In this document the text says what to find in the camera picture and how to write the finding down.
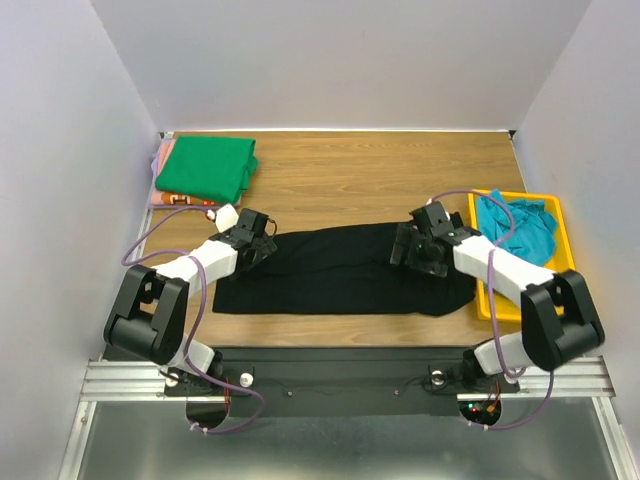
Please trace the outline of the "black polo shirt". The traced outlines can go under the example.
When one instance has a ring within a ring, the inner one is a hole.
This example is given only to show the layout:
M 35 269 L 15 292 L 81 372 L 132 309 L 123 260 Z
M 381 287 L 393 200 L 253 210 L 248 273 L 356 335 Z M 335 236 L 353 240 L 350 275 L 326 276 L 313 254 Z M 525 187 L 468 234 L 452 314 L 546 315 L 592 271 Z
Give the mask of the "black polo shirt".
M 217 282 L 212 309 L 227 314 L 444 316 L 475 298 L 475 282 L 393 266 L 397 226 L 378 223 L 279 234 L 276 251 Z

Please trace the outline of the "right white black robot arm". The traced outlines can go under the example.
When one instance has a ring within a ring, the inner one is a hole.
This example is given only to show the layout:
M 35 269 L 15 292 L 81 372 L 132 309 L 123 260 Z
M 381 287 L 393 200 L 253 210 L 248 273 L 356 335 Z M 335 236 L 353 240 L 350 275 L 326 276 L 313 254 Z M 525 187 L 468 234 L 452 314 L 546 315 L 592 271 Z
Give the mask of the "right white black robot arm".
M 457 272 L 474 277 L 520 310 L 521 329 L 496 335 L 466 351 L 463 384 L 482 390 L 497 374 L 529 367 L 553 372 L 600 347 L 605 332 L 585 278 L 556 272 L 500 248 L 480 231 L 455 222 L 438 201 L 411 211 L 396 229 L 390 262 L 431 276 Z

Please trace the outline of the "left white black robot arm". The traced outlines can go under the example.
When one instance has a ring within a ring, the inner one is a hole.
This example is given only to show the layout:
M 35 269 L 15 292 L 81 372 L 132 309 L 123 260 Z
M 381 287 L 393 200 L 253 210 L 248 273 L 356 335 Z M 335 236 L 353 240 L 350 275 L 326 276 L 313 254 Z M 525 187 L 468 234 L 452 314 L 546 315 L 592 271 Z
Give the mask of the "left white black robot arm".
M 161 367 L 188 373 L 188 382 L 199 393 L 234 387 L 222 380 L 221 356 L 185 331 L 188 304 L 198 294 L 206 305 L 207 287 L 220 279 L 244 273 L 275 253 L 275 223 L 268 215 L 225 205 L 209 210 L 207 218 L 217 232 L 191 251 L 174 249 L 175 259 L 148 267 L 126 253 L 127 267 L 104 327 L 107 345 Z

